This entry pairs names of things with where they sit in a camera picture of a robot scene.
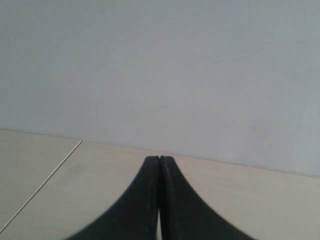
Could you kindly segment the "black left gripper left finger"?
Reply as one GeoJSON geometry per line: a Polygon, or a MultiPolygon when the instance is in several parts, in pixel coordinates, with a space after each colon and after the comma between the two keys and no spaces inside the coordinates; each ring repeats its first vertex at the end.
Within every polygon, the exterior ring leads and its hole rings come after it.
{"type": "Polygon", "coordinates": [[[160,158],[148,156],[124,193],[69,240],[155,240],[160,158]]]}

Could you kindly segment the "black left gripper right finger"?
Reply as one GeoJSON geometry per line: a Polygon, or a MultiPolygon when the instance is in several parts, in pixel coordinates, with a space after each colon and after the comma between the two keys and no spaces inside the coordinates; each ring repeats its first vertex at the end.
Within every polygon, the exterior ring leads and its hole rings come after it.
{"type": "Polygon", "coordinates": [[[253,239],[205,203],[171,156],[160,157],[159,214],[163,240],[253,239]]]}

